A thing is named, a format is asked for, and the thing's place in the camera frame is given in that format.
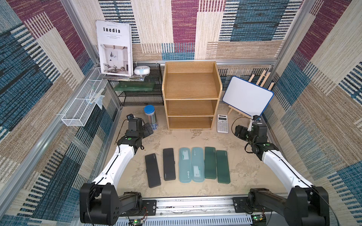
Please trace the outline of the black pencil case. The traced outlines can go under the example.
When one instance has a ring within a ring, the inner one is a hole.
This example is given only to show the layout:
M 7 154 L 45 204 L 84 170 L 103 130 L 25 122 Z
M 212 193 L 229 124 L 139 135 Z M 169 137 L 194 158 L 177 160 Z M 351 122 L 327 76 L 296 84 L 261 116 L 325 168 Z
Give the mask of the black pencil case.
M 161 178 L 159 174 L 158 163 L 156 154 L 149 154 L 145 156 L 146 172 L 148 178 L 149 188 L 154 188 L 161 185 Z
M 165 181 L 176 180 L 173 148 L 163 150 L 163 172 Z

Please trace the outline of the light blue pencil case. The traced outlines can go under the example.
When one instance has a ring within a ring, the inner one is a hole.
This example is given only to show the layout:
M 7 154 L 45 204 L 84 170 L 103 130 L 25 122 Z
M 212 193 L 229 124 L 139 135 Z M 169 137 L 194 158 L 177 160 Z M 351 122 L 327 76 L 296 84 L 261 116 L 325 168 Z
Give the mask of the light blue pencil case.
M 192 164 L 190 149 L 183 147 L 179 150 L 179 180 L 182 183 L 189 183 L 192 181 Z
M 193 147 L 192 156 L 192 180 L 201 183 L 205 180 L 204 150 L 201 147 Z

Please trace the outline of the dark green pencil case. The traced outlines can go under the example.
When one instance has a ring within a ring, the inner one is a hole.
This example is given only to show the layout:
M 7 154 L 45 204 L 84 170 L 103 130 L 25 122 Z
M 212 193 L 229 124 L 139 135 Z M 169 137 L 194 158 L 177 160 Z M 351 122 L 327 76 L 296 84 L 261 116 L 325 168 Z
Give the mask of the dark green pencil case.
M 205 147 L 205 178 L 217 178 L 216 149 L 214 147 Z
M 216 167 L 217 167 L 217 180 L 221 184 L 229 184 L 231 182 L 228 154 L 226 151 L 216 151 Z

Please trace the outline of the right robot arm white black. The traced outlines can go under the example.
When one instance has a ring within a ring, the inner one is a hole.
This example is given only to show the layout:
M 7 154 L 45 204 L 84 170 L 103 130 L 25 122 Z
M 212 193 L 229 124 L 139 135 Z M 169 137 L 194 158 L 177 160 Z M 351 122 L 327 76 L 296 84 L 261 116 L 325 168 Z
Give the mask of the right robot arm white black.
M 288 163 L 276 145 L 268 142 L 264 123 L 251 121 L 248 127 L 238 125 L 234 135 L 251 147 L 251 153 L 272 170 L 288 192 L 285 198 L 266 188 L 252 188 L 246 201 L 250 209 L 270 209 L 283 216 L 290 226 L 330 224 L 328 192 L 305 179 Z

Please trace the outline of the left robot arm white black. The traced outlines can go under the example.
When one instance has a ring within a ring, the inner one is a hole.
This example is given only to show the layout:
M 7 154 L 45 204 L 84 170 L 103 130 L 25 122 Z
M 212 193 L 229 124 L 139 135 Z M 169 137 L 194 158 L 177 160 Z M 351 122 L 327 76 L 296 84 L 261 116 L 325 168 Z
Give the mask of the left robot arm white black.
M 127 116 L 128 129 L 117 141 L 115 152 L 102 172 L 80 189 L 80 221 L 91 225 L 113 226 L 122 214 L 144 211 L 140 192 L 117 194 L 117 186 L 129 161 L 138 149 L 144 149 L 142 140 L 153 134 L 149 123 L 134 115 Z

